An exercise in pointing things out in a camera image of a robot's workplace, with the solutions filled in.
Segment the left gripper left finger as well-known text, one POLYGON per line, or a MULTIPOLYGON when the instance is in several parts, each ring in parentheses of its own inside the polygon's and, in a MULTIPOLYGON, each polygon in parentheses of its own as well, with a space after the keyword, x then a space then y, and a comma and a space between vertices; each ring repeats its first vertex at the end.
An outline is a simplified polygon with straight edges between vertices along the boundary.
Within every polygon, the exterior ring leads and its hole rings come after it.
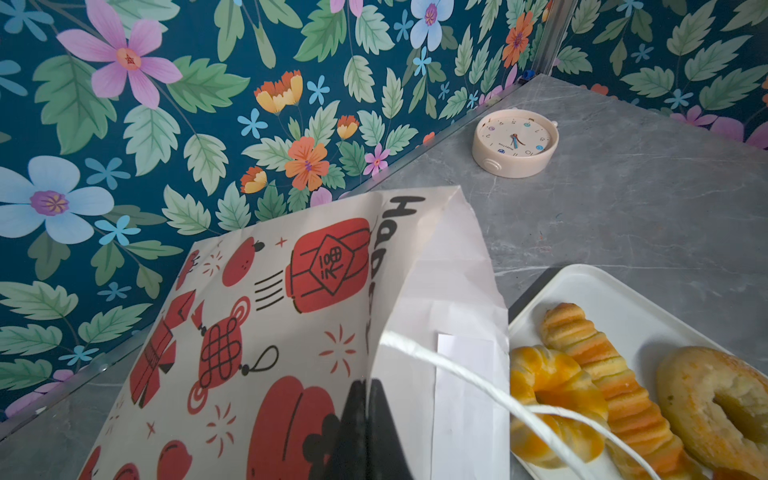
POLYGON ((366 478, 366 427, 366 386, 364 381, 356 380, 347 394, 324 479, 366 478))

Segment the round fake bagel bread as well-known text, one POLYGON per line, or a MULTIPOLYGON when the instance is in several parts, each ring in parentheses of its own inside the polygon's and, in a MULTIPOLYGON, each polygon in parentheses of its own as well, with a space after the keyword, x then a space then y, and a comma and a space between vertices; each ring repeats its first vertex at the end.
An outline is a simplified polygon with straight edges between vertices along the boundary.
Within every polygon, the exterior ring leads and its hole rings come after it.
POLYGON ((663 416, 696 460, 711 470, 767 477, 767 377, 730 354, 682 347, 661 363, 663 416))

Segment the long twisted fake bread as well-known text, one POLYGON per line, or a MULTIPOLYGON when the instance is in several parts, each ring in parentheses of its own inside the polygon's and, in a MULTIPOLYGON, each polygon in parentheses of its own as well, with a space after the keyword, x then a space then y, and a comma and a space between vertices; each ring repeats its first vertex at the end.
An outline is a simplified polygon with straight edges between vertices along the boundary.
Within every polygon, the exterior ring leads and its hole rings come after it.
POLYGON ((705 477, 626 360, 581 307, 562 303, 549 310, 539 331, 545 346, 567 354, 590 375, 607 402, 611 432, 660 478, 705 477))

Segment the white red paper bag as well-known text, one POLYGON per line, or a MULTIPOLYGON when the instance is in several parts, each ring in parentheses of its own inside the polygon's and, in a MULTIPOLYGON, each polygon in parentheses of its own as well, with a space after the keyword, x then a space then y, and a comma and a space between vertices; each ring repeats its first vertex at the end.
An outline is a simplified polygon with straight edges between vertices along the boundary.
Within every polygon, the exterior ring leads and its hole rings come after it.
POLYGON ((363 194, 196 243, 83 479, 324 479, 350 385, 384 387, 413 479, 505 479, 510 420, 582 479, 510 394, 508 312, 458 187, 363 194))

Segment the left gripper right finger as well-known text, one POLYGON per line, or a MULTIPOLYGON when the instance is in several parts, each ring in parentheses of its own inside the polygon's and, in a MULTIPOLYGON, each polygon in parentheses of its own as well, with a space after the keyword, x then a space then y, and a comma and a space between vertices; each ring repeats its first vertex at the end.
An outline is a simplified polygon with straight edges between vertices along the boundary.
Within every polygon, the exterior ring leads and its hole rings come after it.
POLYGON ((367 478, 413 480, 379 379, 373 379, 367 405, 367 478))

